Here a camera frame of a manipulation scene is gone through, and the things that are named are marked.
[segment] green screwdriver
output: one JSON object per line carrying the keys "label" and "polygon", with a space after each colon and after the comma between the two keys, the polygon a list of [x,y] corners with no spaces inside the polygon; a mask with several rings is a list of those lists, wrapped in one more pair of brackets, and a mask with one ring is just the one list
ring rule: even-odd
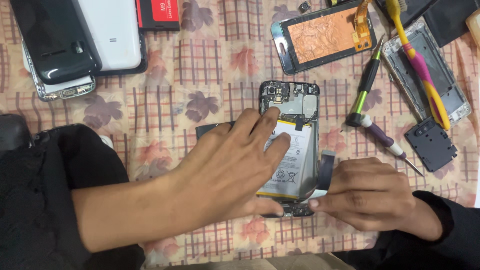
{"label": "green screwdriver", "polygon": [[370,93],[372,89],[373,82],[375,81],[375,76],[377,75],[378,67],[380,66],[380,49],[384,44],[384,37],[385,34],[382,36],[381,41],[378,43],[377,47],[373,51],[372,59],[368,62],[365,71],[360,80],[359,92],[360,96],[357,100],[357,104],[355,104],[354,111],[347,117],[345,124],[348,126],[359,127],[361,126],[360,117],[361,117],[361,109],[363,108],[363,104],[365,103],[365,98],[367,94]]}

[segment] black sleeve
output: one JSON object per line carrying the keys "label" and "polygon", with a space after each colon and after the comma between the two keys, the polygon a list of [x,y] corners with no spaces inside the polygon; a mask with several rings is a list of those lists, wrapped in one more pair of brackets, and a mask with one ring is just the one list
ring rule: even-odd
{"label": "black sleeve", "polygon": [[115,151],[84,125],[43,132],[32,148],[0,152],[0,269],[139,269],[138,245],[85,249],[71,197],[75,188],[126,181]]}
{"label": "black sleeve", "polygon": [[370,250],[335,253],[356,269],[480,269],[480,209],[465,208],[427,191],[413,195],[435,211],[443,226],[435,242],[401,231],[382,232]]}

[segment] cracked touch screen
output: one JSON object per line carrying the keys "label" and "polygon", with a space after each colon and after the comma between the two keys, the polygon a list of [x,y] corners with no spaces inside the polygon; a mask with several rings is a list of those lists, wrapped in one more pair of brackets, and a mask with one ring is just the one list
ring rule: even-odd
{"label": "cracked touch screen", "polygon": [[355,7],[288,26],[299,63],[353,48],[356,10]]}

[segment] phone battery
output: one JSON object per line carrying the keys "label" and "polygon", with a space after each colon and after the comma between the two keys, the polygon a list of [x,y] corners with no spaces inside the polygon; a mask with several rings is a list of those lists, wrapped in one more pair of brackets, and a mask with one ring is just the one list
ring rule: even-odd
{"label": "phone battery", "polygon": [[298,131],[295,130],[294,123],[278,120],[276,128],[268,138],[264,149],[267,150],[273,140],[283,132],[290,135],[290,148],[272,177],[260,188],[257,194],[298,199],[312,127],[304,125],[302,131]]}

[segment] screwdriver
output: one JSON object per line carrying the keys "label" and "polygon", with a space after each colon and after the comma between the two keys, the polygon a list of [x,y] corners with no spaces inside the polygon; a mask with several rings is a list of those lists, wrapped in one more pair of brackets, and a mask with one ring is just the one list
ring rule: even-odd
{"label": "screwdriver", "polygon": [[377,125],[372,122],[370,115],[362,115],[360,118],[360,123],[368,132],[370,132],[370,134],[373,135],[373,137],[380,141],[383,147],[385,147],[388,151],[390,151],[392,154],[394,154],[401,160],[404,160],[418,174],[425,177],[425,175],[423,175],[423,173],[407,159],[407,154],[402,150],[402,148],[400,148],[400,146],[392,138],[388,137],[387,134],[383,132],[383,130],[381,130]]}
{"label": "screwdriver", "polygon": [[385,34],[382,36],[382,39],[373,51],[372,59],[370,60],[370,62],[368,62],[367,67],[363,71],[363,75],[361,76],[359,85],[360,95],[357,100],[357,104],[355,105],[355,110],[347,117],[347,120],[345,121],[345,124],[347,124],[348,126],[361,126],[361,109],[363,108],[363,104],[365,103],[365,98],[367,97],[367,94],[370,93],[370,90],[372,89],[373,82],[375,81],[375,76],[377,75],[378,67],[380,66],[380,49],[384,44],[384,38]]}

